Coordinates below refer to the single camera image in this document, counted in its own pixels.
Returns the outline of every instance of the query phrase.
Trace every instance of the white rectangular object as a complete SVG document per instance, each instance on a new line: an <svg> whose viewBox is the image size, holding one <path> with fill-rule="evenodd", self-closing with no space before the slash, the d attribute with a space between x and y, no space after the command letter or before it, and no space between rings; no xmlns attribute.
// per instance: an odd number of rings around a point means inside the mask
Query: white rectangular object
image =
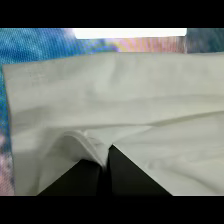
<svg viewBox="0 0 224 224"><path fill-rule="evenodd" d="M77 39L185 36L187 28L73 28Z"/></svg>

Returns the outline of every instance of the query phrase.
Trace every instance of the white cloth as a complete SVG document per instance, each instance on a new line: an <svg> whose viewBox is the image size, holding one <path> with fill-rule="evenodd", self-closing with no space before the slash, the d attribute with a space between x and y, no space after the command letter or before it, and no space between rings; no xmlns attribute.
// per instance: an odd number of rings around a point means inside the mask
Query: white cloth
<svg viewBox="0 0 224 224"><path fill-rule="evenodd" d="M16 195L81 158L104 166L111 144L173 195L224 195L223 60L100 53L3 66Z"/></svg>

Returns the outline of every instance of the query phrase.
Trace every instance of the black fabric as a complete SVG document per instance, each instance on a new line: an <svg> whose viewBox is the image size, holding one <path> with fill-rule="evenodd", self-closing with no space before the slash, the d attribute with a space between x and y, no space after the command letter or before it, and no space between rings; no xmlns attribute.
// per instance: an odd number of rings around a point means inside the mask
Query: black fabric
<svg viewBox="0 0 224 224"><path fill-rule="evenodd" d="M112 146L107 169L81 160L39 196L170 196L170 194Z"/></svg>
<svg viewBox="0 0 224 224"><path fill-rule="evenodd" d="M112 146L108 159L114 196L170 196L120 150Z"/></svg>
<svg viewBox="0 0 224 224"><path fill-rule="evenodd" d="M97 163L80 160L39 196L96 196L101 175Z"/></svg>

